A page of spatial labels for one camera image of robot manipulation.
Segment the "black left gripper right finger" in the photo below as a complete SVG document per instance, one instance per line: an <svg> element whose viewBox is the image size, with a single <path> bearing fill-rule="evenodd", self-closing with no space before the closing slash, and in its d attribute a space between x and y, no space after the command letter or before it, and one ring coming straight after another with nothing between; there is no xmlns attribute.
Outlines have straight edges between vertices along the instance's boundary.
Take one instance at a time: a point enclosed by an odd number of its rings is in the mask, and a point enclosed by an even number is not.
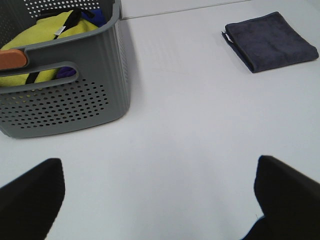
<svg viewBox="0 0 320 240"><path fill-rule="evenodd" d="M279 159L258 159L254 194L263 212L245 240L318 240L320 184Z"/></svg>

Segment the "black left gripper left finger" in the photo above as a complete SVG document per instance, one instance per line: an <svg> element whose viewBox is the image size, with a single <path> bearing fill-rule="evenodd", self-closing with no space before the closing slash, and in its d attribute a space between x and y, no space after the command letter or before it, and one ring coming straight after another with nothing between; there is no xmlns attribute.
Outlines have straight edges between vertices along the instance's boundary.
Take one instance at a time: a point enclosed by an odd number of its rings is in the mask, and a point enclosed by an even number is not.
<svg viewBox="0 0 320 240"><path fill-rule="evenodd" d="M62 161L49 158L0 188L0 238L44 240L65 198Z"/></svg>

